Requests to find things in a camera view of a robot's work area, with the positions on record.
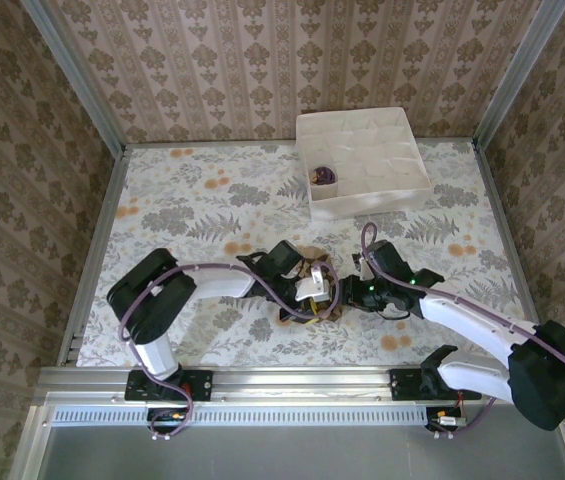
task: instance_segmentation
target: aluminum frame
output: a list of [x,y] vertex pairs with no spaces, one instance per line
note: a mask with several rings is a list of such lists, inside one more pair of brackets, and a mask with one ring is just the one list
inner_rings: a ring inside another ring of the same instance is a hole
[[518,255],[518,251],[515,248],[513,235],[511,234],[509,223],[506,221],[504,207],[502,206],[502,201],[500,200],[498,189],[495,186],[495,180],[493,179],[493,175],[491,174],[491,169],[489,168],[489,163],[486,159],[484,148],[479,143],[479,141],[474,141],[473,148],[475,151],[476,161],[478,162],[478,167],[480,168],[480,175],[482,175],[482,180],[484,181],[484,186],[486,187],[486,193],[489,196],[489,201],[491,202],[491,208],[493,209],[495,223],[498,227],[498,232],[500,234],[500,238],[502,239],[502,244],[504,245],[506,257],[509,260],[511,273],[513,275],[513,282],[515,283],[515,288],[517,289],[518,295],[520,297],[522,310],[524,310],[524,315],[526,316],[527,320],[535,324],[540,324],[540,317],[538,316],[538,312],[535,309],[533,297],[531,297],[531,291],[529,290],[529,284],[526,282],[526,277],[524,276],[522,262],[520,261],[520,256]]
[[[214,393],[207,407],[350,407],[351,411],[391,405],[445,405],[453,402],[395,402],[391,398],[387,369],[401,367],[279,367],[217,368]],[[14,459],[10,479],[38,477],[47,447],[52,419],[60,406],[169,407],[182,403],[126,402],[128,368],[42,369],[34,404],[30,408]],[[467,402],[477,405],[480,402]],[[565,445],[565,421],[559,432]]]
[[84,327],[89,318],[89,310],[95,295],[100,271],[102,270],[106,247],[109,243],[109,235],[115,220],[115,212],[126,183],[130,152],[130,150],[125,150],[120,160],[113,166],[113,171],[111,172],[109,185],[102,201],[100,215],[93,231],[93,238],[89,246],[89,253],[86,257],[82,277],[80,278],[71,313],[69,314],[62,345],[58,352],[56,364],[59,366],[66,365],[69,360],[73,361],[74,359],[70,357],[71,352],[77,354],[82,343],[81,337],[84,334]]
[[33,23],[38,28],[44,41],[49,46],[53,57],[66,75],[67,80],[80,99],[91,121],[98,129],[102,140],[117,161],[124,150],[124,135],[110,109],[100,100],[98,87],[89,80],[88,68],[80,68],[80,62],[68,45],[66,34],[60,21],[50,12],[47,2],[41,0],[22,0],[24,8],[29,12]]
[[486,149],[565,10],[565,0],[542,2],[511,59],[473,137]]

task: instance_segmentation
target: cable connector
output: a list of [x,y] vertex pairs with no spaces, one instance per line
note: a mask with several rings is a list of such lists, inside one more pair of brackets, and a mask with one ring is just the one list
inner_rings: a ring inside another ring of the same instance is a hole
[[316,285],[322,285],[324,277],[322,276],[322,270],[320,270],[319,266],[311,267],[311,278],[313,278],[313,283]]
[[466,427],[466,417],[442,415],[438,418],[438,422],[445,427]]

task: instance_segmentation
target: metal bracket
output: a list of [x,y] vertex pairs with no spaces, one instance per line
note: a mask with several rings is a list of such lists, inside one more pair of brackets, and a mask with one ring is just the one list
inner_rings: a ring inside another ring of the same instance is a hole
[[[186,390],[194,402],[211,400],[213,372],[211,370],[182,370],[178,386]],[[131,370],[124,391],[124,400],[140,402],[173,402],[181,395],[173,390],[156,385],[142,370]]]
[[[432,394],[427,391],[422,391],[422,369],[421,368],[395,368],[389,370],[391,378],[391,398],[394,401],[409,401],[409,400],[444,400],[455,401],[458,399],[458,392],[456,390],[439,390],[437,393]],[[462,391],[462,396],[465,400],[480,400],[482,395],[468,390]]]

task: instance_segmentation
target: wall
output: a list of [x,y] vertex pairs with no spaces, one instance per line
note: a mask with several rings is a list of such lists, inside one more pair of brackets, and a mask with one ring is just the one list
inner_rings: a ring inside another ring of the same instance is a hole
[[111,166],[28,15],[0,0],[0,478],[55,363]]
[[487,157],[540,317],[565,325],[565,14]]
[[126,142],[294,138],[302,112],[403,106],[470,136],[539,1],[51,0]]

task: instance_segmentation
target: brown object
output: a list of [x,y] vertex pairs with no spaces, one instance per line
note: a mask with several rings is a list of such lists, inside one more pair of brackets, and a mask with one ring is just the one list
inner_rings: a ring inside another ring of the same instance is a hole
[[462,248],[462,246],[458,245],[457,243],[452,243],[451,245],[449,245],[449,253],[454,257],[461,257],[462,255],[464,255],[464,248]]
[[115,212],[115,218],[124,218],[127,213],[128,210],[125,206],[118,207],[117,212]]
[[[302,268],[299,271],[299,275],[302,278],[311,276],[311,266],[317,260],[322,261],[322,262],[327,262],[327,263],[332,262],[329,253],[326,252],[325,250],[322,250],[321,248],[303,247],[303,246],[298,246],[298,245],[296,245],[296,248],[298,249],[300,254],[305,258],[305,262],[304,262],[304,264],[302,265]],[[332,285],[333,280],[334,280],[333,277],[327,272],[324,272],[324,273],[325,273],[324,278],[329,282],[330,285]],[[330,303],[331,303],[330,301],[317,303],[318,313],[326,310],[329,307]],[[329,315],[328,318],[318,320],[318,321],[321,322],[321,321],[324,321],[324,320],[328,320],[330,322],[335,322],[336,320],[338,320],[342,316],[342,311],[343,311],[342,305],[338,305],[333,309],[333,311],[331,312],[331,315]],[[278,318],[277,322],[280,325],[284,325],[286,323],[290,323],[291,320],[289,320],[288,322],[281,322],[280,319]]]
[[395,352],[398,349],[398,341],[393,335],[384,335],[380,340],[382,350],[387,352]]
[[224,253],[226,253],[227,255],[235,255],[236,253],[238,253],[239,249],[240,246],[237,244],[237,242],[229,242],[224,245]]
[[410,347],[413,343],[411,337],[409,337],[408,335],[402,335],[399,339],[399,342],[401,347]]

